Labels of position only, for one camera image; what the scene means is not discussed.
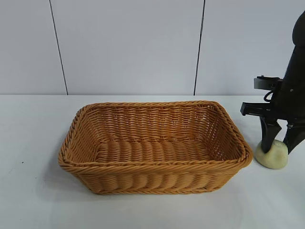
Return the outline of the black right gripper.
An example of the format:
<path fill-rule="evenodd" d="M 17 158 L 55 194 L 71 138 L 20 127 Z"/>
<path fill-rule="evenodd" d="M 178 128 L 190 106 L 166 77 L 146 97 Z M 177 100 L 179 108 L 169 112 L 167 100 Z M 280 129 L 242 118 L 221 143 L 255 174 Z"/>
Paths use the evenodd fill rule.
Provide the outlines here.
<path fill-rule="evenodd" d="M 258 76 L 254 88 L 267 90 L 263 103 L 242 103 L 241 114 L 260 117 L 261 149 L 267 153 L 282 129 L 277 120 L 286 120 L 287 131 L 283 143 L 288 154 L 305 139 L 305 49 L 295 47 L 284 78 Z"/>

